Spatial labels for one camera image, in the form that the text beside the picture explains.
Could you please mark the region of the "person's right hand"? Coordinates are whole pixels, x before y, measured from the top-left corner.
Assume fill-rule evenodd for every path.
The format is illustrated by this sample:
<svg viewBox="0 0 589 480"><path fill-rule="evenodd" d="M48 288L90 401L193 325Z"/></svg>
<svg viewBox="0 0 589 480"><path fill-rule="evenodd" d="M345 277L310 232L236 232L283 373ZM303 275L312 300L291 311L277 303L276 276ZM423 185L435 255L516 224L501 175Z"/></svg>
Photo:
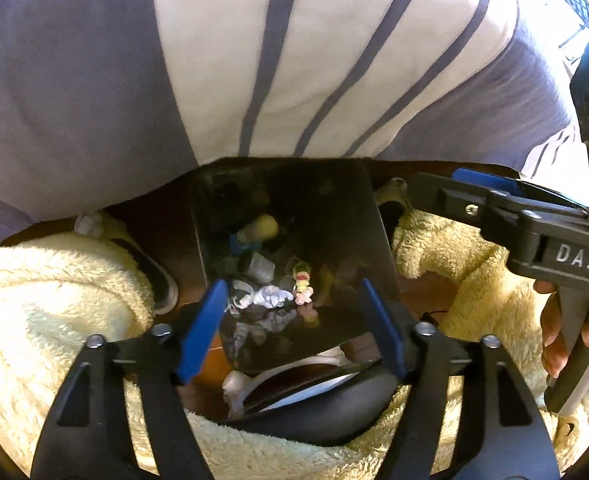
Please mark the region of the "person's right hand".
<svg viewBox="0 0 589 480"><path fill-rule="evenodd" d="M548 296L541 314L548 411L569 416L585 404L589 414L589 293L541 280L534 289Z"/></svg>

